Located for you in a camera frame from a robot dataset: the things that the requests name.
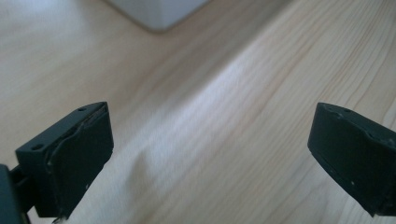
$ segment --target light wooden surface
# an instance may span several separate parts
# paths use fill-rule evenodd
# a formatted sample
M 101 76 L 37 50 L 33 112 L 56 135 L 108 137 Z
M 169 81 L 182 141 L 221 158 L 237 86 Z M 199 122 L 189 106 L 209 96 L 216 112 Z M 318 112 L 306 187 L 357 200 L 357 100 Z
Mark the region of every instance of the light wooden surface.
M 114 154 L 66 223 L 395 223 L 306 146 L 319 101 L 396 130 L 395 36 L 393 0 L 212 0 L 160 35 L 103 1 L 1 0 L 0 162 L 108 101 Z

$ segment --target white object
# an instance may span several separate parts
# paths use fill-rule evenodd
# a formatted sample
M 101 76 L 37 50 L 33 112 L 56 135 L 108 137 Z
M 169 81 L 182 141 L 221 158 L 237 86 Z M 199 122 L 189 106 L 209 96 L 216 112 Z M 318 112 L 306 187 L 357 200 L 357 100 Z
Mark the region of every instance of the white object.
M 163 31 L 208 0 L 108 0 L 154 31 Z

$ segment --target wooden table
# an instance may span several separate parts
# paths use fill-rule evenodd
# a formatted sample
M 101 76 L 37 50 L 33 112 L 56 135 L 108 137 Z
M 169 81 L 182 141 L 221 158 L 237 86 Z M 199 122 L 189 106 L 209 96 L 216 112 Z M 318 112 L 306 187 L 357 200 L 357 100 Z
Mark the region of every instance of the wooden table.
M 67 223 L 395 223 L 306 146 L 317 102 L 396 130 L 395 37 L 393 0 L 213 0 L 164 34 L 104 1 L 1 0 L 0 162 L 108 101 L 113 156 Z

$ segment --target black plastic part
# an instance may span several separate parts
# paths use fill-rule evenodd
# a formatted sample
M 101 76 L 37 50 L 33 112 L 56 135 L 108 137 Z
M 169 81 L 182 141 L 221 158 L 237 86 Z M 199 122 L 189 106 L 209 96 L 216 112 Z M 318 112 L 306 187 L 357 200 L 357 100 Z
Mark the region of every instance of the black plastic part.
M 27 213 L 40 197 L 35 181 L 29 176 L 23 175 L 20 166 L 12 169 L 10 174 L 20 201 L 21 210 Z
M 21 175 L 38 190 L 40 217 L 68 218 L 110 159 L 113 149 L 106 103 L 86 105 L 16 150 Z
M 8 168 L 0 164 L 0 223 L 27 224 L 29 218 L 22 211 L 20 200 Z
M 371 216 L 396 216 L 396 133 L 343 107 L 319 103 L 308 147 Z

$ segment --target small hole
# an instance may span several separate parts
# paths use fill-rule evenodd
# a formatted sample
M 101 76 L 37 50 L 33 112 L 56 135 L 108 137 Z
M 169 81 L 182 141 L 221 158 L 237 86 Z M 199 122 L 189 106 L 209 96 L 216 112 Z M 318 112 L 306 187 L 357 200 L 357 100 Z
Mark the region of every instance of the small hole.
M 32 147 L 32 150 L 39 150 L 40 148 L 42 148 L 44 145 L 43 144 L 37 144 L 34 147 Z
M 369 137 L 373 138 L 374 140 L 379 140 L 376 136 L 374 136 L 372 133 L 369 133 Z
M 335 116 L 336 119 L 342 119 L 344 117 L 342 114 L 337 112 L 332 112 L 332 114 Z
M 389 139 L 388 140 L 388 146 L 390 146 L 390 147 L 395 147 L 395 141 L 393 140 L 393 139 Z

